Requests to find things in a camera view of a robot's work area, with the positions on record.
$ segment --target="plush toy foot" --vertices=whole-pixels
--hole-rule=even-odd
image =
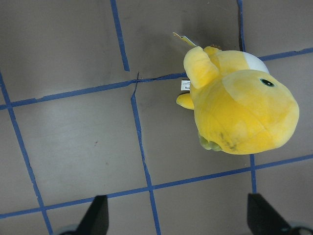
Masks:
[[[192,110],[195,109],[190,93],[179,95],[176,99],[176,103],[184,107],[185,109],[192,109]]]
[[[207,141],[206,138],[202,137],[199,133],[198,133],[198,136],[199,136],[200,144],[204,149],[206,150],[212,149],[213,151],[222,150],[222,148],[217,143],[213,141]]]

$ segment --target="fabric tag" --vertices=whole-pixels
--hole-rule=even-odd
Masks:
[[[190,91],[190,81],[182,80],[180,90],[181,91]]]

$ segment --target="floor tile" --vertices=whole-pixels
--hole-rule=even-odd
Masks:
[[[256,163],[268,163],[313,154],[313,53],[266,61],[270,73],[293,94],[300,118],[291,139],[282,147],[256,154]]]
[[[47,210],[55,234],[76,230],[91,202]]]
[[[293,224],[313,228],[313,160],[256,171],[257,189]]]
[[[246,235],[250,192],[250,172],[158,189],[155,198],[162,235]]]
[[[90,203],[48,210],[54,231],[78,225]],[[108,235],[156,234],[148,192],[108,199]]]
[[[2,235],[48,235],[48,230],[40,212],[9,217],[0,220]]]
[[[239,50],[236,1],[116,2],[131,70],[144,78],[184,71],[183,58],[190,48],[172,32],[202,47],[217,44]]]
[[[176,104],[180,79],[139,84],[142,142],[153,184],[249,167],[249,156],[201,147],[193,111]]]
[[[7,110],[0,110],[0,213],[37,208],[38,201]]]
[[[244,0],[246,50],[256,56],[313,47],[313,1]]]
[[[12,101],[129,80],[110,1],[5,1],[0,22]]]
[[[146,186],[132,89],[15,108],[46,205]]]

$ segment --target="plush toy eye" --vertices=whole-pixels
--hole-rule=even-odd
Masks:
[[[263,78],[260,78],[260,81],[264,84],[264,85],[267,85],[268,87],[273,87],[275,86],[273,83],[271,83],[270,81],[267,81]]]

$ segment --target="blue tape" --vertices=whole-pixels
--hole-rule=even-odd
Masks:
[[[12,107],[18,107],[18,106],[51,101],[51,100],[56,100],[56,99],[62,99],[62,98],[67,98],[67,97],[77,96],[77,95],[82,95],[82,94],[89,94],[89,93],[102,92],[102,91],[111,90],[111,89],[118,89],[118,88],[126,87],[130,84],[137,83],[137,82],[138,83],[153,82],[153,81],[177,79],[180,77],[187,77],[187,75],[186,73],[174,73],[174,74],[169,74],[169,75],[161,76],[157,78],[129,80],[129,81],[118,82],[118,83],[113,83],[113,84],[108,84],[108,85],[103,85],[103,86],[98,86],[98,87],[85,88],[85,89],[76,90],[72,92],[64,92],[64,93],[46,95],[39,99],[32,98],[32,99],[15,101],[15,102],[11,102],[11,105]],[[0,110],[6,109],[6,108],[7,108],[6,105],[0,105]]]
[[[43,202],[43,199],[42,199],[41,194],[39,192],[39,189],[38,189],[38,186],[37,186],[37,183],[36,183],[36,179],[35,179],[35,175],[34,175],[33,169],[31,168],[29,157],[28,157],[28,154],[27,154],[27,151],[26,151],[26,148],[25,148],[25,144],[24,144],[24,141],[22,139],[21,131],[20,131],[20,128],[19,128],[18,123],[16,121],[16,117],[15,117],[13,108],[11,106],[10,97],[9,97],[9,94],[8,94],[8,92],[6,90],[6,87],[5,87],[5,84],[4,84],[4,81],[3,81],[1,73],[0,73],[0,87],[1,87],[1,91],[2,91],[4,100],[5,100],[5,103],[6,103],[6,106],[7,106],[7,109],[8,109],[10,118],[11,118],[11,121],[12,121],[12,125],[13,125],[13,128],[14,128],[16,137],[18,139],[18,143],[20,145],[20,149],[21,149],[21,152],[22,152],[22,155],[23,155],[26,167],[27,167],[28,175],[29,175],[30,180],[31,180],[31,182],[33,184],[33,188],[34,188],[35,194],[37,196],[39,207],[40,207],[41,212],[42,212],[43,217],[44,217],[44,221],[45,221],[46,227],[48,229],[49,234],[52,234],[53,233],[52,227],[51,227],[48,215],[47,215],[47,213],[46,213],[46,211],[44,209],[44,202]]]
[[[257,193],[254,154],[250,154],[252,192]]]
[[[137,135],[138,135],[138,141],[139,141],[139,146],[140,146],[143,168],[144,168],[144,172],[145,172],[145,176],[146,176],[147,186],[148,186],[149,193],[150,193],[150,202],[151,202],[152,214],[153,214],[155,227],[156,227],[156,234],[161,235],[161,229],[160,229],[160,224],[159,224],[158,215],[157,215],[157,206],[156,206],[156,201],[155,201],[155,197],[154,197],[154,193],[153,193],[154,188],[152,186],[151,177],[150,177],[150,174],[148,171],[148,167],[146,165],[145,154],[144,154],[143,145],[142,145],[141,125],[140,125],[137,102],[136,102],[136,97],[135,97],[136,88],[135,88],[134,93],[133,93],[132,98],[131,98],[131,104],[132,104],[132,108],[133,108],[133,114],[134,114],[134,120],[135,120]]]
[[[300,161],[304,161],[304,160],[311,160],[311,159],[313,159],[313,154],[307,155],[307,156],[302,156],[302,157],[297,157],[297,158],[286,159],[286,160],[282,160],[282,161],[276,161],[276,162],[272,162],[272,163],[256,165],[255,169],[259,170],[259,169],[273,167],[273,166],[277,166],[277,165],[290,164],[290,163],[300,162]]]
[[[286,58],[286,57],[296,56],[296,55],[303,55],[303,54],[312,53],[312,52],[313,52],[313,47],[306,48],[300,51],[288,51],[288,52],[283,52],[283,53],[278,53],[278,54],[273,54],[273,55],[261,56],[259,57],[259,59],[262,61],[276,60],[276,59],[281,59],[281,58]]]
[[[113,83],[113,84],[108,84],[108,85],[103,85],[103,86],[98,86],[98,87],[85,88],[85,89],[76,90],[76,91],[72,91],[72,92],[51,94],[51,95],[47,95],[47,96],[44,96],[44,97],[39,98],[39,99],[35,99],[35,98],[25,99],[25,100],[21,100],[21,101],[12,102],[12,107],[23,106],[23,105],[34,104],[34,103],[40,103],[40,102],[45,102],[45,101],[50,101],[50,100],[55,100],[55,99],[62,99],[62,98],[67,98],[67,97],[77,96],[77,95],[82,95],[82,94],[101,92],[101,91],[106,91],[106,90],[111,90],[111,89],[117,89],[117,88],[126,87],[130,84],[133,84],[133,83],[136,83],[136,80],[118,82],[118,83]]]
[[[4,109],[7,109],[6,105],[5,104],[0,105],[0,110],[4,110]]]
[[[305,160],[313,160],[313,155],[307,155],[307,156],[297,157],[297,158],[293,158],[293,159],[287,159],[287,160],[282,160],[282,161],[277,161],[277,162],[272,162],[272,163],[267,163],[267,164],[261,164],[261,165],[255,166],[255,169],[259,170],[259,169],[263,169],[263,168],[269,168],[269,167],[273,167],[273,166],[277,166],[277,165],[290,164],[290,163],[295,163],[295,162],[300,162],[300,161],[305,161]],[[216,174],[210,174],[210,175],[205,175],[205,176],[200,176],[200,177],[195,177],[195,178],[190,178],[190,179],[185,179],[185,180],[169,182],[169,183],[165,183],[165,184],[152,186],[152,188],[153,189],[168,188],[168,187],[172,187],[172,186],[184,185],[184,184],[188,184],[188,183],[193,183],[193,182],[198,182],[198,181],[208,180],[208,179],[214,179],[214,178],[219,178],[219,177],[223,177],[223,176],[227,176],[227,175],[239,174],[239,173],[248,172],[248,171],[251,171],[251,167],[246,167],[246,168],[241,168],[241,169],[236,169],[236,170],[230,170],[230,171],[225,171],[225,172],[220,172],[220,173],[216,173]],[[137,188],[137,189],[132,189],[132,190],[128,190],[128,191],[111,193],[111,194],[108,194],[107,196],[108,196],[108,198],[112,198],[112,197],[119,197],[119,196],[134,194],[134,193],[145,192],[145,191],[149,191],[149,190],[151,190],[151,189],[148,187]],[[77,205],[77,204],[92,202],[93,199],[94,198],[91,197],[91,198],[86,198],[86,199],[81,199],[81,200],[76,200],[76,201],[71,201],[71,202],[55,204],[55,205],[51,205],[51,206],[45,206],[44,209],[45,210],[51,210],[51,209],[56,209],[56,208],[61,208],[61,207],[73,206],[73,205]],[[29,209],[29,210],[24,210],[24,211],[17,211],[17,212],[0,214],[0,219],[12,217],[12,216],[17,216],[17,215],[22,215],[22,214],[40,212],[41,210],[42,210],[41,208],[34,208],[34,209]]]
[[[243,14],[243,0],[237,0],[239,12],[239,43],[242,51],[246,51],[245,34],[244,34],[244,14]]]
[[[220,172],[220,173],[204,175],[204,176],[199,176],[199,177],[195,177],[195,178],[178,180],[178,181],[169,182],[169,183],[165,183],[165,184],[155,185],[154,189],[167,188],[167,187],[172,187],[172,186],[177,186],[177,185],[184,185],[184,184],[188,184],[188,183],[193,183],[193,182],[198,182],[198,181],[208,180],[208,179],[214,179],[214,178],[219,178],[219,177],[223,177],[223,176],[227,176],[227,175],[239,174],[239,173],[248,172],[248,171],[250,171],[250,167],[236,169],[236,170],[230,170],[230,171],[224,171],[224,172]]]
[[[119,17],[118,17],[116,1],[111,0],[110,2],[111,2],[112,14],[113,14],[113,18],[114,18],[114,24],[115,24],[115,30],[116,30],[116,34],[117,34],[119,49],[121,51],[122,61],[123,61],[123,65],[124,65],[124,70],[130,71],[126,52],[125,52],[125,45],[124,45],[124,40],[123,40],[121,23],[120,23]]]
[[[17,211],[17,212],[15,211],[15,212],[6,213],[6,214],[0,214],[0,219],[23,215],[23,214],[31,214],[31,213],[36,213],[36,212],[41,212],[41,208],[34,208],[34,209],[28,209],[24,211]]]

